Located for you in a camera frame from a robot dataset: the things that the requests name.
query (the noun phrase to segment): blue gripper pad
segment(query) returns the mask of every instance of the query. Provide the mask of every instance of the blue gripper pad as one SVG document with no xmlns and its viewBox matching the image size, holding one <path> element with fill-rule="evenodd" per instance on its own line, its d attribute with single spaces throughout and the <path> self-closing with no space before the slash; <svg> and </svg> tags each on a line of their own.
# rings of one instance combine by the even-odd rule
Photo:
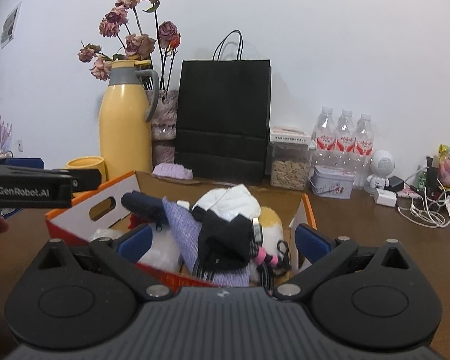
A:
<svg viewBox="0 0 450 360">
<path fill-rule="evenodd" d="M 295 229 L 295 245 L 312 264 L 332 250 L 332 241 L 301 223 Z"/>
<path fill-rule="evenodd" d="M 125 257 L 128 261 L 135 264 L 152 247 L 154 233 L 148 225 L 140 225 L 135 228 L 129 237 L 125 238 L 116 248 L 116 252 Z"/>
</svg>

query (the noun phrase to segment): container of nuts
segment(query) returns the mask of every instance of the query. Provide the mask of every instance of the container of nuts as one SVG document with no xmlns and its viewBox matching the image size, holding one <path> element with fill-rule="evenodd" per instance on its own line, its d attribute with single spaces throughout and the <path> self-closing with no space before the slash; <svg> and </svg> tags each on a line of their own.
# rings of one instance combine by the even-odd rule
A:
<svg viewBox="0 0 450 360">
<path fill-rule="evenodd" d="M 310 152 L 313 146 L 310 135 L 293 127 L 270 129 L 272 163 L 270 185 L 304 190 L 310 168 Z"/>
</svg>

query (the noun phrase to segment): black cord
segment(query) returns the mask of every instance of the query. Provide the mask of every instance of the black cord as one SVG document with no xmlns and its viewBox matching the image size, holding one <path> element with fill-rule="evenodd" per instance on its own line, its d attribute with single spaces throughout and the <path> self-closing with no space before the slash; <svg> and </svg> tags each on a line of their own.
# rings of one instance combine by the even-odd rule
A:
<svg viewBox="0 0 450 360">
<path fill-rule="evenodd" d="M 215 56 L 217 54 L 217 51 L 218 51 L 217 61 L 220 60 L 220 54 L 222 54 L 223 46 L 225 45 L 225 42 L 227 41 L 227 38 L 233 33 L 237 33 L 240 36 L 240 42 L 238 43 L 238 51 L 236 53 L 236 60 L 242 59 L 242 53 L 243 53 L 243 37 L 242 37 L 242 33 L 240 32 L 240 30 L 233 30 L 226 37 L 224 37 L 223 40 L 218 44 L 217 48 L 215 49 L 214 56 L 211 59 L 212 61 L 215 61 Z"/>
</svg>

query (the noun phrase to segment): metal screw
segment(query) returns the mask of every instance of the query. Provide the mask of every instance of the metal screw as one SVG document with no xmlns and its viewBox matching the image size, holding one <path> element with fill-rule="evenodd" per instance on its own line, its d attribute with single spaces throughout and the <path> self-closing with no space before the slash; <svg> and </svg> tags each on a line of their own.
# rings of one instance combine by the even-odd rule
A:
<svg viewBox="0 0 450 360">
<path fill-rule="evenodd" d="M 146 292 L 148 296 L 161 298 L 168 295 L 170 293 L 170 289 L 163 284 L 154 284 L 153 286 L 148 287 Z"/>
<path fill-rule="evenodd" d="M 302 289 L 293 283 L 285 283 L 277 287 L 277 292 L 283 296 L 295 296 L 300 293 Z"/>
</svg>

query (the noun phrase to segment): bottle label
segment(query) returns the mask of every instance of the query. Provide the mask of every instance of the bottle label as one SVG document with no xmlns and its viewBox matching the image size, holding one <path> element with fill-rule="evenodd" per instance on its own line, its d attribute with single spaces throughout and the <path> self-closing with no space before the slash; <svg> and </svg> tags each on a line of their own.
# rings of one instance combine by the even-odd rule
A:
<svg viewBox="0 0 450 360">
<path fill-rule="evenodd" d="M 333 150 L 335 148 L 335 137 L 333 135 L 317 135 L 317 146 L 322 150 Z"/>
<path fill-rule="evenodd" d="M 371 140 L 357 140 L 355 152 L 360 155 L 370 155 L 372 153 L 373 141 Z"/>
<path fill-rule="evenodd" d="M 350 135 L 342 135 L 337 137 L 335 149 L 341 152 L 352 152 L 355 147 L 355 137 Z"/>
</svg>

